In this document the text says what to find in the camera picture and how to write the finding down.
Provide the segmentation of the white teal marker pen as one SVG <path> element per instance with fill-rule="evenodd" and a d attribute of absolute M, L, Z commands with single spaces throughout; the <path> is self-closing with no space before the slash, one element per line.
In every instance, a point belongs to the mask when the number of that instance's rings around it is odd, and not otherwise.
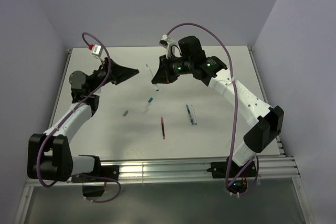
<path fill-rule="evenodd" d="M 153 79 L 154 75 L 153 75 L 153 72 L 152 72 L 152 70 L 151 70 L 151 68 L 149 67 L 148 64 L 146 64 L 146 69 L 147 69 L 147 72 L 148 72 L 148 74 L 149 74 L 149 78 L 150 78 L 150 83 L 151 83 L 151 85 L 153 85 L 153 87 L 155 88 L 155 91 L 156 91 L 156 92 L 159 92 L 159 87 L 158 87 L 158 85 L 152 83 L 152 79 Z"/>

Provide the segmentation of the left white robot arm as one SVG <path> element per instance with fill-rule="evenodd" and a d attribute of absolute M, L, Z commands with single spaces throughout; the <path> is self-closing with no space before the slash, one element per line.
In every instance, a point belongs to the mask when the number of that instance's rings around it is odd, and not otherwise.
<path fill-rule="evenodd" d="M 43 186 L 65 182 L 84 175 L 91 182 L 102 176 L 100 158 L 94 155 L 72 156 L 70 141 L 98 110 L 100 97 L 96 92 L 105 84 L 118 85 L 139 74 L 138 69 L 118 65 L 105 58 L 91 75 L 75 71 L 69 76 L 71 106 L 66 114 L 43 133 L 33 134 L 28 141 L 27 176 Z"/>

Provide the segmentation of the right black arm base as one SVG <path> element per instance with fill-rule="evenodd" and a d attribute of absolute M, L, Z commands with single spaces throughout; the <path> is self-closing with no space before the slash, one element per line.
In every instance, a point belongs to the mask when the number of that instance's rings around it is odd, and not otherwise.
<path fill-rule="evenodd" d="M 248 161 L 244 166 L 239 167 L 234 162 L 231 163 L 227 190 L 230 195 L 237 197 L 246 194 L 258 183 L 259 163 Z M 223 162 L 211 162 L 210 168 L 206 171 L 211 173 L 213 179 L 226 179 L 228 169 L 228 159 Z"/>

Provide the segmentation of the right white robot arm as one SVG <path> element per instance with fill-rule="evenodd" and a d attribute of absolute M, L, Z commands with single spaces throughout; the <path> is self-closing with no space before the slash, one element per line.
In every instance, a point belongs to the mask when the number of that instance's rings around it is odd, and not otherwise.
<path fill-rule="evenodd" d="M 250 126 L 243 142 L 230 152 L 232 160 L 227 164 L 230 175 L 240 176 L 245 171 L 245 164 L 281 133 L 283 109 L 272 107 L 254 95 L 217 56 L 206 56 L 197 37 L 175 41 L 163 35 L 159 44 L 166 53 L 159 57 L 159 68 L 151 80 L 153 84 L 170 84 L 183 74 L 191 74 L 232 104 L 234 113 L 241 114 Z"/>

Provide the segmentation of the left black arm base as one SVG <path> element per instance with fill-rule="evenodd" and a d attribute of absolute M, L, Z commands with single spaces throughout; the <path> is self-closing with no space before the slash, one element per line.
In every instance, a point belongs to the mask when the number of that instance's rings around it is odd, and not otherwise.
<path fill-rule="evenodd" d="M 117 185 L 117 193 L 112 199 L 115 199 L 119 195 L 121 191 L 119 174 L 119 165 L 107 165 L 101 166 L 95 172 L 72 176 L 71 182 L 82 184 L 82 194 L 86 199 L 92 200 L 93 202 L 104 201 L 99 200 L 99 197 L 102 197 L 103 194 L 107 192 L 108 183 L 115 183 Z"/>

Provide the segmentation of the red gel pen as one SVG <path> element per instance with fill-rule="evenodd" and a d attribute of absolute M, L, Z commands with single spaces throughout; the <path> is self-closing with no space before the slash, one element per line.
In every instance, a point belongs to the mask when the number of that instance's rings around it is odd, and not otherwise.
<path fill-rule="evenodd" d="M 162 129 L 162 139 L 165 140 L 165 129 L 164 129 L 164 119 L 161 117 L 161 129 Z"/>

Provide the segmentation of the white light blue pen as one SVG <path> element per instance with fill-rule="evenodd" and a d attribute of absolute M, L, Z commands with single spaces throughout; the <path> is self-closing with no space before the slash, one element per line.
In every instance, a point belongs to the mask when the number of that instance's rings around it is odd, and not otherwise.
<path fill-rule="evenodd" d="M 192 104 L 191 104 L 191 113 L 192 113 L 194 125 L 197 125 L 197 117 L 196 117 L 195 109 Z"/>

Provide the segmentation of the aluminium frame rail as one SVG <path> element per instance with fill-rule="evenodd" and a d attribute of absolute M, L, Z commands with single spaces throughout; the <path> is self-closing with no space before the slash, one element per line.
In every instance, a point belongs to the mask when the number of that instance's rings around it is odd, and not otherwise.
<path fill-rule="evenodd" d="M 105 161 L 102 167 L 121 184 L 208 182 L 224 179 L 224 158 L 171 159 L 161 161 Z M 260 157 L 243 172 L 248 179 L 297 178 L 300 176 L 293 157 Z"/>

